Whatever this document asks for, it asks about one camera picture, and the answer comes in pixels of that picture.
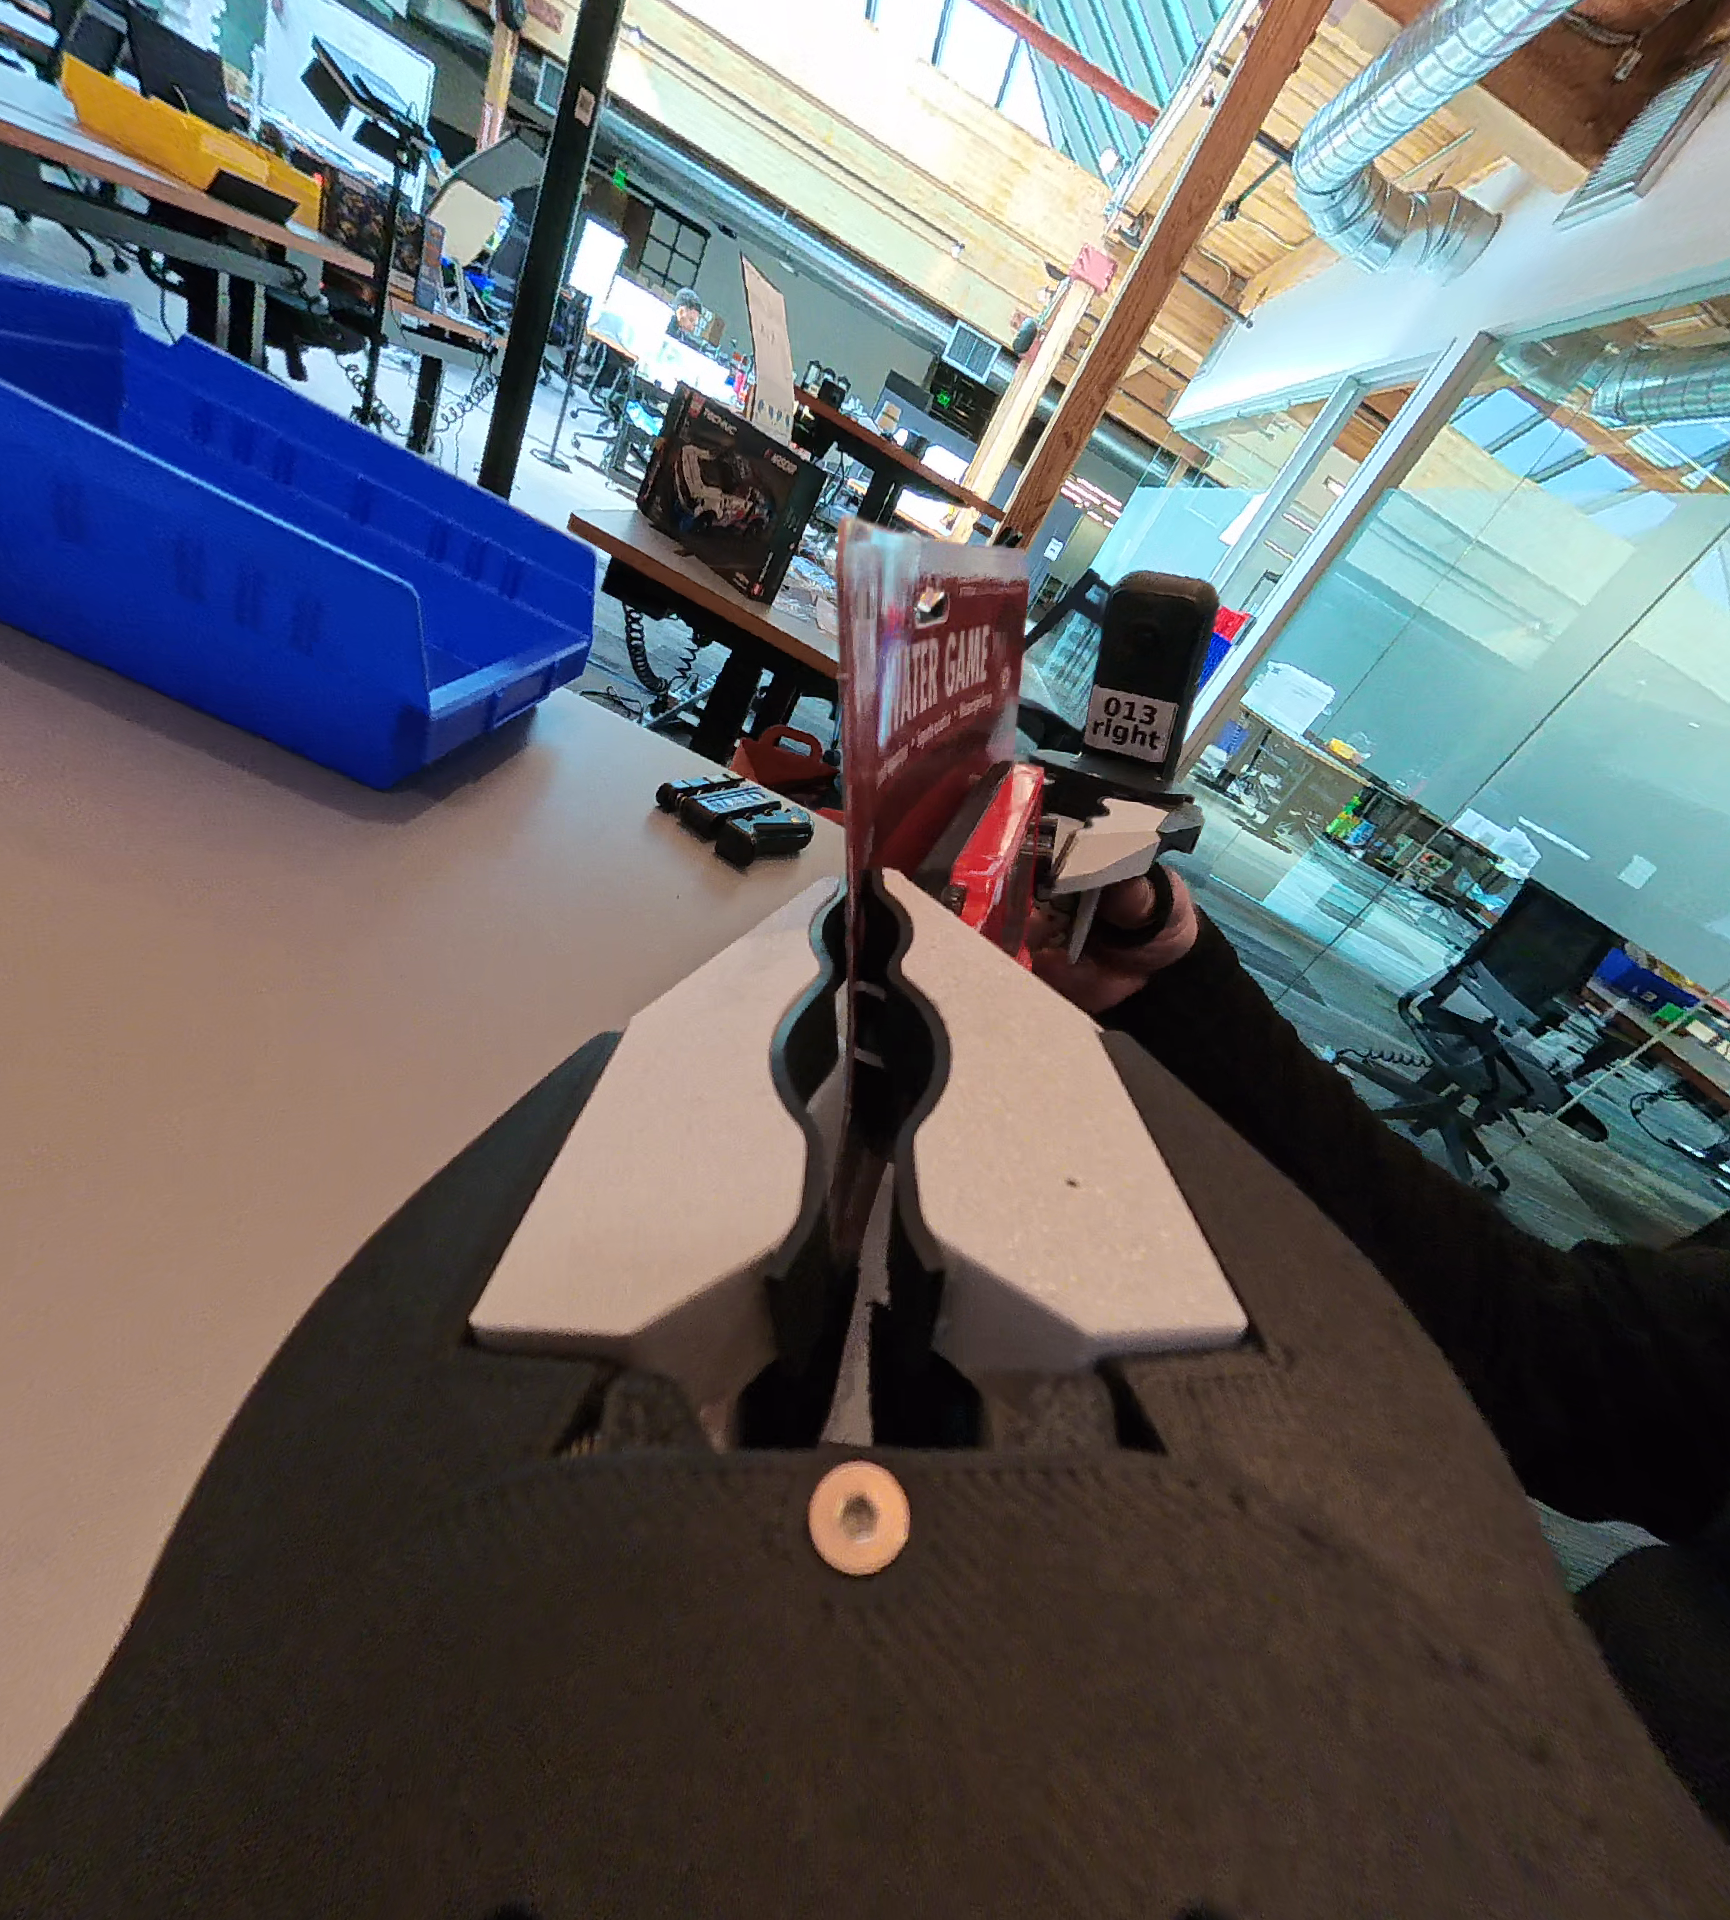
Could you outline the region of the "blue plastic bin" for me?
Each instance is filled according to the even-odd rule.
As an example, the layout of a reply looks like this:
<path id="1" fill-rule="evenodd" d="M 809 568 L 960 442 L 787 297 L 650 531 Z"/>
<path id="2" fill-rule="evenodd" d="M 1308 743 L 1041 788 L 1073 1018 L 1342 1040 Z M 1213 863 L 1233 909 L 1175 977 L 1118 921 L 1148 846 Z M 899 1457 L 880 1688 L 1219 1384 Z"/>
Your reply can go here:
<path id="1" fill-rule="evenodd" d="M 0 623 L 392 788 L 581 678 L 594 582 L 276 377 L 0 275 Z"/>

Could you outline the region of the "long wooden desk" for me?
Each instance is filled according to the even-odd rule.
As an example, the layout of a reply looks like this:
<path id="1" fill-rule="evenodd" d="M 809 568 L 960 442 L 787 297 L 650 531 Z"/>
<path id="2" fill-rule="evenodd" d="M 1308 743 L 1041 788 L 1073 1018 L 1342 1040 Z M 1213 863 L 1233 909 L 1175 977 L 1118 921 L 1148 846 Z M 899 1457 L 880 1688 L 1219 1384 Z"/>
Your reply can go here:
<path id="1" fill-rule="evenodd" d="M 186 324 L 262 366 L 274 293 L 312 300 L 325 268 L 374 268 L 299 222 L 277 224 L 85 132 L 60 89 L 0 63 L 0 206 L 155 252 L 188 277 Z"/>

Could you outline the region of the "black tripod stand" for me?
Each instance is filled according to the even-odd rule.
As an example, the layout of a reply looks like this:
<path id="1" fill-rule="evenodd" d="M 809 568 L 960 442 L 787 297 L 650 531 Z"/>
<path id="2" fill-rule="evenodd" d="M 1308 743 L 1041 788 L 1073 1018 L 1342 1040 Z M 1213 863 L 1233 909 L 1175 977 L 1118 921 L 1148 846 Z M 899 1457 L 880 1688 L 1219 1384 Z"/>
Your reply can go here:
<path id="1" fill-rule="evenodd" d="M 378 377 L 387 319 L 399 269 L 399 231 L 407 222 L 409 176 L 431 156 L 431 128 L 411 108 L 409 99 L 385 81 L 374 67 L 356 61 L 325 35 L 312 35 L 310 67 L 306 81 L 328 114 L 341 122 L 356 120 L 352 137 L 392 165 L 383 236 L 374 268 L 374 335 L 367 350 L 363 378 L 358 391 L 356 418 L 375 426 L 383 416 L 378 407 Z"/>

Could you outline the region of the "black printed box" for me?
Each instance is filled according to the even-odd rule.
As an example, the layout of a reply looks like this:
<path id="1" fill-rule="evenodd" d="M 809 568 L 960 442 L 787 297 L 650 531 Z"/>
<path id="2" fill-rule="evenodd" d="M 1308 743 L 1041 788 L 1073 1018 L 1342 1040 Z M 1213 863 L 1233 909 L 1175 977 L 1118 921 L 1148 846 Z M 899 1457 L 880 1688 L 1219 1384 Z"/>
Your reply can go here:
<path id="1" fill-rule="evenodd" d="M 745 600 L 770 607 L 828 483 L 812 456 L 728 402 L 681 383 L 637 495 L 639 512 Z"/>

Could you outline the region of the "red tool bag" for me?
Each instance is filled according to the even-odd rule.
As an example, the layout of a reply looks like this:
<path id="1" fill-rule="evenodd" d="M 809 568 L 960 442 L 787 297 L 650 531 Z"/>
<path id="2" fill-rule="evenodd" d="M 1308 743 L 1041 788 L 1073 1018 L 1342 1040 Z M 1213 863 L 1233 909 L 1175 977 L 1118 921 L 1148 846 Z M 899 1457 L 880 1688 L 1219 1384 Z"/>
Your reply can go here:
<path id="1" fill-rule="evenodd" d="M 841 815 L 841 767 L 831 746 L 801 726 L 778 725 L 743 736 L 732 750 L 731 770 L 780 794 L 784 804 Z"/>

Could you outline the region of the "black office chair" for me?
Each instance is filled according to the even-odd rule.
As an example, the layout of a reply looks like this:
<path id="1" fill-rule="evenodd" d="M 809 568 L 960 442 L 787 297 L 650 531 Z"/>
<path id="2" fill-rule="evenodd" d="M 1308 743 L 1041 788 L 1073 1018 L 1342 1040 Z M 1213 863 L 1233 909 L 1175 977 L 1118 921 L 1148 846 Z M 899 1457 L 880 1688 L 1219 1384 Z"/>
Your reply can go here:
<path id="1" fill-rule="evenodd" d="M 1400 1001 L 1414 1053 L 1354 1048 L 1334 1066 L 1386 1090 L 1380 1117 L 1435 1135 L 1464 1185 L 1506 1192 L 1484 1132 L 1506 1122 L 1524 1135 L 1525 1116 L 1556 1117 L 1572 1104 L 1572 1076 L 1530 1042 L 1567 1018 L 1618 945 L 1594 915 L 1525 878 L 1459 961 Z"/>

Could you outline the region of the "wooden side table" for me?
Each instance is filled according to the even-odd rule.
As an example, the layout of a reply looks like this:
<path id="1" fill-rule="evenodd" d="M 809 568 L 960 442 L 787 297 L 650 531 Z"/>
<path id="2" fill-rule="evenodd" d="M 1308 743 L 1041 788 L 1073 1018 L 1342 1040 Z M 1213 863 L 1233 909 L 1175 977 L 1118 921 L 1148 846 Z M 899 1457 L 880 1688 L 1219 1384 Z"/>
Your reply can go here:
<path id="1" fill-rule="evenodd" d="M 706 758 L 731 760 L 751 719 L 780 726 L 801 696 L 840 691 L 840 640 L 816 618 L 745 596 L 634 508 L 571 512 L 567 531 L 603 553 L 603 587 L 622 608 L 676 618 L 728 654 L 692 731 Z"/>

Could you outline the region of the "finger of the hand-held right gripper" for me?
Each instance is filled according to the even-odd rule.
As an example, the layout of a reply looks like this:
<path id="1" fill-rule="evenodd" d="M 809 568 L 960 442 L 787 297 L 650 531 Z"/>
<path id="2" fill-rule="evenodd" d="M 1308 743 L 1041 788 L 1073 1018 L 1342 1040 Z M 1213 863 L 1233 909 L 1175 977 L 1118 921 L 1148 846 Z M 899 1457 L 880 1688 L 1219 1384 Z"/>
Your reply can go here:
<path id="1" fill-rule="evenodd" d="M 1066 953 L 1084 953 L 1099 899 L 1107 885 L 1142 876 L 1159 852 L 1166 808 L 1143 802 L 1106 802 L 1086 823 L 1056 815 L 1051 901 L 1068 911 Z"/>

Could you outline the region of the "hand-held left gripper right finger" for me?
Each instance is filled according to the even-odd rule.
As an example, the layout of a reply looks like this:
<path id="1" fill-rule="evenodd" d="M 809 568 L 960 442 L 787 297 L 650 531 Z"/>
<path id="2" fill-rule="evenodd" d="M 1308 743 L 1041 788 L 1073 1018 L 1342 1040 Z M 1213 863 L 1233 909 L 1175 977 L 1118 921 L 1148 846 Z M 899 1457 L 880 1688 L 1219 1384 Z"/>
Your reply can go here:
<path id="1" fill-rule="evenodd" d="M 908 1075 L 873 1439 L 978 1447 L 1002 1391 L 1238 1354 L 1249 1313 L 1101 1026 L 941 901 L 873 876 Z"/>

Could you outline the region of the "metal vent grille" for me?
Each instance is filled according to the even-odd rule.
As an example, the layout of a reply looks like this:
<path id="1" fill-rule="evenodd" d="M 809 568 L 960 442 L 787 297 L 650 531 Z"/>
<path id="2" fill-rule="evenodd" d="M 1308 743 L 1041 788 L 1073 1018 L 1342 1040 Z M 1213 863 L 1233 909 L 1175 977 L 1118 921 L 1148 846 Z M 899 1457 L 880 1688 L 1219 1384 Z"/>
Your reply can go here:
<path id="1" fill-rule="evenodd" d="M 1639 205 L 1730 89 L 1730 38 L 1704 48 L 1613 142 L 1605 159 L 1556 214 L 1556 228 Z"/>

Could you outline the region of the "person's right hand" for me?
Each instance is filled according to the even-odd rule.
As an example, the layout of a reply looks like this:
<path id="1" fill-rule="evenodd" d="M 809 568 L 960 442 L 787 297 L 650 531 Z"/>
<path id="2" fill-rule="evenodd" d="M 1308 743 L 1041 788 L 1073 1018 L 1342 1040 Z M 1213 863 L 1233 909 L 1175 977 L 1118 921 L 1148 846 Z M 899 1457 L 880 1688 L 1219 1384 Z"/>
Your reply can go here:
<path id="1" fill-rule="evenodd" d="M 1061 899 L 1040 901 L 1026 929 L 1036 977 L 1095 1018 L 1140 994 L 1197 942 L 1199 905 L 1165 860 L 1106 885 L 1084 941 L 1077 941 L 1077 909 Z"/>

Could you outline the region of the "wooden post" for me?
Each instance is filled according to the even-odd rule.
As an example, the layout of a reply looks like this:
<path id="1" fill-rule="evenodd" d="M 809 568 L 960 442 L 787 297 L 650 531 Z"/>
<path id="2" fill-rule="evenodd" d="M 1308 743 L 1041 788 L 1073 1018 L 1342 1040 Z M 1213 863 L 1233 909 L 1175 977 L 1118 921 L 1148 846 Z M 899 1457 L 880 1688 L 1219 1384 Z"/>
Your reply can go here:
<path id="1" fill-rule="evenodd" d="M 1020 472 L 994 533 L 995 544 L 1020 548 L 1040 533 L 1051 504 L 1165 311 L 1190 252 L 1223 202 L 1231 178 L 1327 11 L 1326 2 L 1259 6 L 1258 25 L 1238 55 L 1215 106 L 1207 108 L 1191 149 L 1163 175 L 1165 194 L 1131 268 L 1114 282 L 1113 302 Z"/>

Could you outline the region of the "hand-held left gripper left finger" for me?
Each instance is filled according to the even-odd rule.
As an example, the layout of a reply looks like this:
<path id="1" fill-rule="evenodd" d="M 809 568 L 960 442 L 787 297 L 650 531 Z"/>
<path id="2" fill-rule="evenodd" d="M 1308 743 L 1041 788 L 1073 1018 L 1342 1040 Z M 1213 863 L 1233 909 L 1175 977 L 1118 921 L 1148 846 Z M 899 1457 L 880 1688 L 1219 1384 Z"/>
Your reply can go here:
<path id="1" fill-rule="evenodd" d="M 642 1008 L 495 1261 L 479 1345 L 676 1384 L 758 1445 L 816 1442 L 852 1327 L 834 1245 L 845 888 L 806 885 Z"/>

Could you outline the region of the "red handheld toy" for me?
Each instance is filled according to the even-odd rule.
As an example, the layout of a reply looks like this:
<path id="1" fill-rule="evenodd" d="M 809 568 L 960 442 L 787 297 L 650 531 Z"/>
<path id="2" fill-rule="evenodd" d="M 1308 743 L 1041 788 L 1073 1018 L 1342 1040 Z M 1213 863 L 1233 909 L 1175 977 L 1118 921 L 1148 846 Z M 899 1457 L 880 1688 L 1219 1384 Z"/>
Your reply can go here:
<path id="1" fill-rule="evenodd" d="M 822 1120 L 834 1252 L 864 1252 L 890 1192 L 886 1294 L 935 1309 L 947 1261 L 924 1220 L 917 1124 L 948 1075 L 944 1015 L 905 984 L 917 909 L 1020 961 L 1035 899 L 1044 770 L 1019 756 L 1026 576 L 1019 561 L 872 523 L 841 533 L 841 812 L 845 888 L 824 938 L 836 1066 Z"/>

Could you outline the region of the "yellow plastic bin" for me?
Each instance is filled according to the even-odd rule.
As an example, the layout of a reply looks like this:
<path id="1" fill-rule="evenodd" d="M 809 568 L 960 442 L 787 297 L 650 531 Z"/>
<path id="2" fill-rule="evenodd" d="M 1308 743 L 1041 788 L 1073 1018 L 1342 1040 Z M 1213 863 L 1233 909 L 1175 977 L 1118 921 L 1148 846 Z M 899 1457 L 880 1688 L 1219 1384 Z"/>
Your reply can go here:
<path id="1" fill-rule="evenodd" d="M 60 86 L 80 126 L 110 147 L 258 217 L 320 227 L 320 181 L 270 147 L 145 97 L 76 57 L 61 57 Z"/>

